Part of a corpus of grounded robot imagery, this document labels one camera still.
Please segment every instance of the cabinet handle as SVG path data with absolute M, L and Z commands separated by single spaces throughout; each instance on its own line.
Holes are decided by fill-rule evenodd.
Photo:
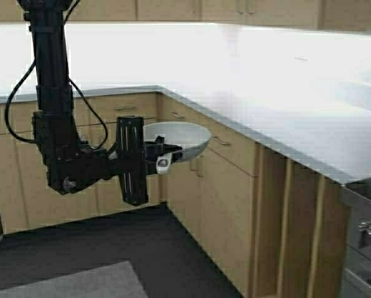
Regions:
M 247 8 L 246 11 L 248 14 L 253 14 L 255 11 L 252 10 L 252 1 L 253 0 L 246 0 L 247 1 Z
M 137 108 L 136 106 L 122 106 L 122 107 L 117 107 L 115 111 L 135 110 L 136 108 Z
M 204 156 L 201 155 L 199 158 L 196 159 L 198 162 L 196 175 L 200 178 L 204 177 Z
M 236 0 L 236 12 L 238 14 L 243 14 L 243 12 L 240 10 L 240 0 Z
M 196 172 L 198 170 L 198 160 L 197 158 L 194 158 L 190 161 L 190 169 L 191 172 Z
M 231 145 L 231 143 L 224 142 L 219 137 L 213 137 L 213 140 L 216 141 L 218 144 L 220 144 L 222 146 L 230 146 Z
M 177 112 L 172 112 L 172 115 L 176 117 L 177 119 L 185 119 L 184 116 L 179 115 Z

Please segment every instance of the upper cabinet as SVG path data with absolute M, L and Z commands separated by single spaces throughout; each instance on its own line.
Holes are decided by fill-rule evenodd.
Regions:
M 200 0 L 137 0 L 139 20 L 200 20 Z
M 243 24 L 247 0 L 202 0 L 202 20 Z
M 321 29 L 371 30 L 371 0 L 324 0 Z
M 245 0 L 249 25 L 301 27 L 318 26 L 319 0 Z
M 71 20 L 136 20 L 135 0 L 81 0 Z
M 0 0 L 0 22 L 19 22 L 23 15 L 17 0 Z

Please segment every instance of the white countertop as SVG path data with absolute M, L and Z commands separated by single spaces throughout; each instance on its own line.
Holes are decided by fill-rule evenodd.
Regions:
M 161 91 L 339 183 L 371 177 L 371 35 L 195 23 L 66 35 L 88 95 Z M 31 61 L 27 26 L 0 25 L 0 102 Z

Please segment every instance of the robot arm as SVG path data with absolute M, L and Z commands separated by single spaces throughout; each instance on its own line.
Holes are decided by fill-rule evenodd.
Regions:
M 125 202 L 147 203 L 146 175 L 156 174 L 158 157 L 176 148 L 169 148 L 164 142 L 144 143 L 141 117 L 117 119 L 113 153 L 82 141 L 73 118 L 63 19 L 72 0 L 18 2 L 32 32 L 39 107 L 32 125 L 35 143 L 48 169 L 48 185 L 64 195 L 81 191 L 100 179 L 119 176 Z

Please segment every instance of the cable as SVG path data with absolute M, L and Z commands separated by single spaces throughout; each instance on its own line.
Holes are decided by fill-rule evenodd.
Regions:
M 80 0 L 76 0 L 76 2 L 73 3 L 72 7 L 70 8 L 70 10 L 68 11 L 68 14 L 65 17 L 65 21 L 63 22 L 64 25 L 66 24 L 66 22 L 68 22 L 69 17 L 71 16 L 72 12 L 75 10 L 75 8 L 79 4 L 79 2 L 80 2 Z
M 68 11 L 68 14 L 65 17 L 65 20 L 64 20 L 64 23 L 63 23 L 64 26 L 68 22 L 68 19 L 72 15 L 72 12 L 75 10 L 75 8 L 77 7 L 77 5 L 79 5 L 80 1 L 81 0 L 76 0 L 76 2 L 71 6 L 70 10 Z M 35 56 L 38 55 L 38 52 L 39 52 L 39 49 L 37 48 L 36 49 Z M 18 92 L 19 88 L 23 85 L 23 83 L 25 82 L 25 80 L 33 72 L 33 70 L 35 69 L 35 66 L 36 66 L 36 58 L 34 58 L 31 66 L 28 68 L 28 70 L 25 73 L 25 75 L 20 79 L 20 81 L 18 82 L 18 84 L 14 87 L 14 89 L 10 93 L 10 95 L 9 95 L 9 97 L 7 99 L 7 102 L 6 102 L 6 108 L 4 110 L 4 121 L 6 123 L 6 127 L 7 127 L 8 131 L 10 132 L 10 134 L 14 138 L 16 138 L 17 140 L 20 140 L 20 141 L 25 142 L 25 143 L 30 143 L 30 144 L 36 144 L 37 142 L 36 142 L 36 140 L 29 140 L 29 139 L 26 139 L 26 138 L 22 138 L 18 134 L 16 134 L 15 131 L 13 131 L 13 129 L 11 127 L 11 124 L 10 124 L 10 121 L 9 121 L 9 111 L 10 111 L 11 102 L 12 102 L 14 96 Z M 104 130 L 105 130 L 105 139 L 102 142 L 102 144 L 100 144 L 97 147 L 97 149 L 100 149 L 105 144 L 106 140 L 108 139 L 108 128 L 106 127 L 106 124 L 104 123 L 104 121 L 97 114 L 97 112 L 91 107 L 90 103 L 87 101 L 87 99 L 85 98 L 85 96 L 83 95 L 83 93 L 81 92 L 81 90 L 77 87 L 77 85 L 71 79 L 69 79 L 69 80 L 70 80 L 70 83 L 72 84 L 72 86 L 74 86 L 75 89 L 78 91 L 79 95 L 81 96 L 82 100 L 85 102 L 85 104 L 87 105 L 87 107 L 89 108 L 89 110 L 93 113 L 94 116 L 96 116 L 96 118 L 100 121 L 100 123 L 104 127 Z
M 108 128 L 106 127 L 106 124 L 104 123 L 104 121 L 102 120 L 102 118 L 97 114 L 97 112 L 93 109 L 93 107 L 91 107 L 90 103 L 87 101 L 87 99 L 85 98 L 85 96 L 83 95 L 83 93 L 81 92 L 81 90 L 79 89 L 79 87 L 71 80 L 69 79 L 69 82 L 71 83 L 71 85 L 73 87 L 75 87 L 76 91 L 78 91 L 80 97 L 82 98 L 82 100 L 85 102 L 86 106 L 89 108 L 89 110 L 93 113 L 94 116 L 96 116 L 96 118 L 100 121 L 100 123 L 103 125 L 104 127 L 104 130 L 105 130 L 105 139 L 103 140 L 103 142 L 96 148 L 96 149 L 100 149 L 106 142 L 106 140 L 108 139 Z

